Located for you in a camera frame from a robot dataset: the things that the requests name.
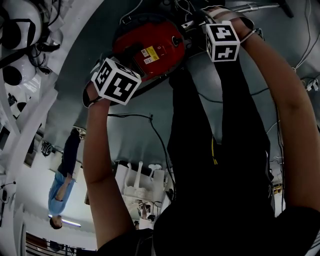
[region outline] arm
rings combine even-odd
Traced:
[[[72,180],[72,176],[68,173],[67,177],[64,180],[63,185],[59,188],[58,192],[56,193],[55,199],[58,201],[62,201],[62,199],[64,198],[66,191],[67,191],[67,187],[69,185],[69,183]]]
[[[90,90],[96,93],[89,85],[89,97]],[[135,228],[112,173],[107,134],[109,106],[110,101],[103,99],[89,108],[83,152],[83,173],[98,248]]]
[[[240,38],[250,31],[239,19],[232,24]],[[258,66],[278,108],[286,203],[320,211],[320,140],[309,96],[286,60],[258,35],[242,46]]]

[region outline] black fabric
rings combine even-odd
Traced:
[[[177,199],[155,222],[155,254],[304,256],[320,229],[320,212],[288,207],[275,218],[268,175],[270,142],[239,59],[215,67],[223,97],[221,145],[213,137],[190,73],[180,70],[169,80],[173,119],[168,153]],[[98,255],[120,255],[122,245],[141,241],[137,231],[122,237],[107,243]]]
[[[70,174],[72,176],[72,174],[74,173],[79,144],[79,132],[76,129],[73,129],[65,142],[62,161],[58,167],[58,171],[64,177],[67,177],[67,174]]]

